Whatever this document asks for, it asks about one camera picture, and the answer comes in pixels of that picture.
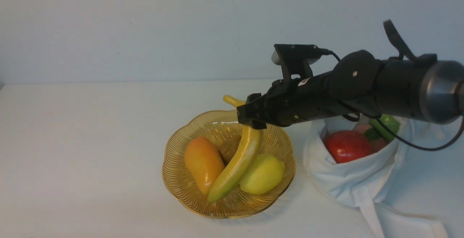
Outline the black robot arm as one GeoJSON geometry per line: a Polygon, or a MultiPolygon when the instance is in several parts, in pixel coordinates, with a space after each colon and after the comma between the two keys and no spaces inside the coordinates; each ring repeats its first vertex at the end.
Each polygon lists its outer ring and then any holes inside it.
{"type": "Polygon", "coordinates": [[[272,60],[283,79],[264,94],[252,94],[237,108],[238,121],[254,129],[288,127],[351,114],[383,114],[449,124],[463,115],[463,65],[429,54],[415,61],[378,60],[366,50],[341,59],[332,71],[314,76],[311,62],[327,49],[277,45],[272,60]]]}

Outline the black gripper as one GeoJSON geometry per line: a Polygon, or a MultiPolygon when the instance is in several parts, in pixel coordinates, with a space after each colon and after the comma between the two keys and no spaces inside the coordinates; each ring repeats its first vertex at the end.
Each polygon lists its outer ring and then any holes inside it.
{"type": "MultiPolygon", "coordinates": [[[[310,78],[293,79],[283,73],[280,84],[272,83],[265,94],[260,110],[253,106],[237,107],[237,120],[252,129],[267,129],[267,124],[289,127],[305,121],[313,121],[345,115],[345,106],[328,91],[332,72],[325,72],[310,78]]],[[[246,105],[259,104],[262,94],[247,96],[246,105]]]]}

